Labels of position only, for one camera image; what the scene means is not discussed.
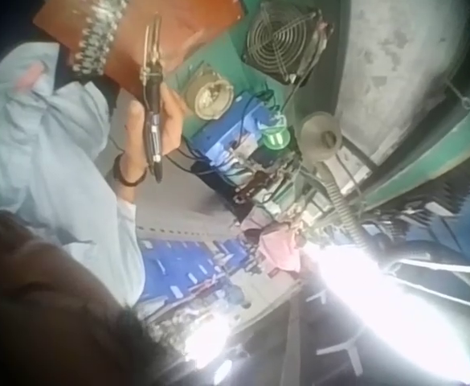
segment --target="circuit board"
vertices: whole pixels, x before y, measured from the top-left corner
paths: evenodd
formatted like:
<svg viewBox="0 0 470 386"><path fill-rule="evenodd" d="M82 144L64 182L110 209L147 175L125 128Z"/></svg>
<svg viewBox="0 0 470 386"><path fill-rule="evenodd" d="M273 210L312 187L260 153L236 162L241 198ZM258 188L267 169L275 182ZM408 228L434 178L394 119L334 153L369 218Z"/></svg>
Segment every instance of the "circuit board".
<svg viewBox="0 0 470 386"><path fill-rule="evenodd" d="M169 73L240 20L243 10L239 0L49 0L34 23L70 48L76 73L104 73L139 96L145 28L155 14Z"/></svg>

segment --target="fan grille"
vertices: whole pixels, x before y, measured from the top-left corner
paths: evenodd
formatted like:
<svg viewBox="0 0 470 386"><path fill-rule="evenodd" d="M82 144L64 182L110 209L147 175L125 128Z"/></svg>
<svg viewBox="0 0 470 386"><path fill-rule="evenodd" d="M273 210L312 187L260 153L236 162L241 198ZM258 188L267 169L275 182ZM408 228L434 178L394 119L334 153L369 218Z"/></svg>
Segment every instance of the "fan grille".
<svg viewBox="0 0 470 386"><path fill-rule="evenodd" d="M247 34L248 59L261 71L288 80L308 43L307 22L313 17L290 5L262 6Z"/></svg>

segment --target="metal rod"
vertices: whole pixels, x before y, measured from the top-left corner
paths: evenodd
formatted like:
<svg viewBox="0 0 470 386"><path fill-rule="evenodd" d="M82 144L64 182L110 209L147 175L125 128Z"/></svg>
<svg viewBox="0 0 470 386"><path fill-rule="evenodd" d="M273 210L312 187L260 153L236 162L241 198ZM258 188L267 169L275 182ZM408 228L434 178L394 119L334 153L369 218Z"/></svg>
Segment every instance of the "metal rod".
<svg viewBox="0 0 470 386"><path fill-rule="evenodd" d="M440 264L433 263L430 261L419 261L419 260L410 260L404 259L401 260L402 264L414 265L417 267L424 267L429 269L434 269L437 271L451 271L451 272L465 272L470 273L470 265L454 265L454 264Z"/></svg>
<svg viewBox="0 0 470 386"><path fill-rule="evenodd" d="M418 284L410 283L409 281L399 279L398 277L392 277L392 280L398 282L399 284L403 284L403 285L407 285L408 287L415 288L416 290L420 290L420 291L426 292L428 294L438 296L439 298L451 300L455 303L459 303L459 304L462 304L464 306L469 306L470 307L470 302L467 302L466 300L459 299L459 298L454 298L453 296L449 296L449 295L446 295L446 294L442 294L440 292L433 291L432 289L428 289L428 288L423 287L423 286L418 285Z"/></svg>

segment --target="bright light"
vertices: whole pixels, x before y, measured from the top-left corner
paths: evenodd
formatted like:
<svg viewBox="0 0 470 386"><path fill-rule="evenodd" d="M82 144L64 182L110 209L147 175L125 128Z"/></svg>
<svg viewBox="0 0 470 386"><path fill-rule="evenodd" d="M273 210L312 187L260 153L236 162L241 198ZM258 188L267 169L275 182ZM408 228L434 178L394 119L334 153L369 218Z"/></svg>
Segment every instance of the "bright light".
<svg viewBox="0 0 470 386"><path fill-rule="evenodd" d="M224 360L224 362L220 365L220 367L215 372L215 376L213 378L213 384L215 386L217 386L223 380L225 380L226 377L229 375L229 372L231 371L232 367L233 367L233 361L232 360L230 360L230 359Z"/></svg>
<svg viewBox="0 0 470 386"><path fill-rule="evenodd" d="M205 321L186 339L186 359L194 360L196 368L204 368L222 352L230 332L223 317L215 315Z"/></svg>
<svg viewBox="0 0 470 386"><path fill-rule="evenodd" d="M350 246L305 251L326 285L377 336L405 358L446 380L470 384L470 360L456 333L433 307L407 295L362 250Z"/></svg>

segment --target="black wristband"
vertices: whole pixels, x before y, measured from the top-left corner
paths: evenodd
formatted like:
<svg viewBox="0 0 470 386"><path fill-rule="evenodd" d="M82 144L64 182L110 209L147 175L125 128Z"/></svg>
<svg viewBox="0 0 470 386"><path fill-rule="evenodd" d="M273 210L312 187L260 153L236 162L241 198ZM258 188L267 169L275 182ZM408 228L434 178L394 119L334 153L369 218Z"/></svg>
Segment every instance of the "black wristband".
<svg viewBox="0 0 470 386"><path fill-rule="evenodd" d="M124 176L122 175L122 170L121 170L121 157L124 153L120 153L115 157L115 161L113 161L113 178L124 185L125 187L135 187L142 183L145 180L145 176L147 175L147 168L144 170L144 174L134 183L130 183L129 181L126 181Z"/></svg>

